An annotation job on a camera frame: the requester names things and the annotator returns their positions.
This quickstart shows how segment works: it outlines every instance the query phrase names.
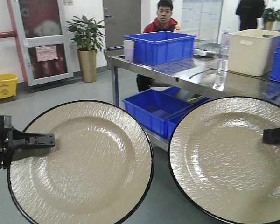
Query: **plate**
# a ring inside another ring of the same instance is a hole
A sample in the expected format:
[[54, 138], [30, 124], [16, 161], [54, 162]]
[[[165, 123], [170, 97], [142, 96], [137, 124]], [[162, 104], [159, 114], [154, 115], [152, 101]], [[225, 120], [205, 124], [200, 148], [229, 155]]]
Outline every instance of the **plate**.
[[54, 133], [48, 150], [17, 150], [9, 189], [22, 214], [38, 224], [113, 224], [143, 201], [152, 180], [147, 135], [124, 110], [76, 101], [38, 116], [25, 130]]
[[262, 142], [280, 127], [280, 107], [255, 98], [208, 101], [177, 125], [171, 174], [199, 209], [228, 223], [280, 221], [280, 145]]

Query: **whiteboard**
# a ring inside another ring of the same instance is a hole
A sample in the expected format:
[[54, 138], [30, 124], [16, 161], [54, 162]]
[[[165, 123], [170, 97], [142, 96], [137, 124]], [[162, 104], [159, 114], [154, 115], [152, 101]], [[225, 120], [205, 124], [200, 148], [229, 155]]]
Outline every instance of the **whiteboard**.
[[181, 27], [199, 40], [217, 41], [223, 0], [183, 0]]

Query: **cabinet door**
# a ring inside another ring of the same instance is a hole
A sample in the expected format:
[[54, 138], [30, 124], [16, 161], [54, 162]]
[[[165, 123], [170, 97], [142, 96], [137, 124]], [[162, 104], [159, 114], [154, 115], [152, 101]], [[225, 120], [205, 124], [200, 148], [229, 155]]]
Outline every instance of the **cabinet door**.
[[9, 0], [24, 80], [29, 86], [73, 77], [62, 0]]

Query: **table leg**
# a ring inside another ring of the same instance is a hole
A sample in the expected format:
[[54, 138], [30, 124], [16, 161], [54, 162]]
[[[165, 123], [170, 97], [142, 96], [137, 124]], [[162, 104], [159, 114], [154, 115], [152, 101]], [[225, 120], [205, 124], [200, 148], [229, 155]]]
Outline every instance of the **table leg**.
[[112, 90], [113, 90], [113, 104], [119, 106], [119, 90], [118, 90], [118, 67], [112, 67]]

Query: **plastic cup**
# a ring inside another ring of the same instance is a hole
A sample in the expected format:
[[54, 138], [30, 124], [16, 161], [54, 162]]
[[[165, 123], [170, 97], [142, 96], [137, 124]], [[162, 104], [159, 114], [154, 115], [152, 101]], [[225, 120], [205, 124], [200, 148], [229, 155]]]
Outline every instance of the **plastic cup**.
[[134, 59], [134, 44], [135, 44], [135, 42], [132, 40], [123, 41], [125, 59], [128, 61], [132, 61]]

